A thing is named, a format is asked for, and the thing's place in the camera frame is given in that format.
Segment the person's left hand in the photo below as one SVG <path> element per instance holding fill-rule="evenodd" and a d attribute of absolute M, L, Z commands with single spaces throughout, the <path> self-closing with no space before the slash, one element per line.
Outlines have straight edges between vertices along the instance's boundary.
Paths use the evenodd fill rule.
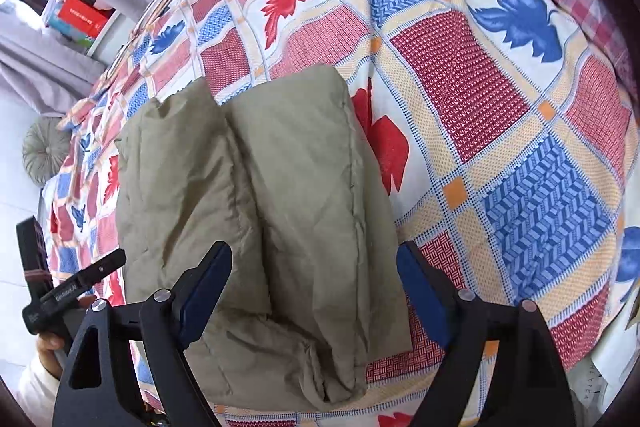
<path fill-rule="evenodd" d="M 67 335 L 63 333 L 64 326 L 54 324 L 43 329 L 36 337 L 38 360 L 42 367 L 57 381 L 61 378 L 63 367 L 58 361 L 56 352 L 64 351 Z"/>

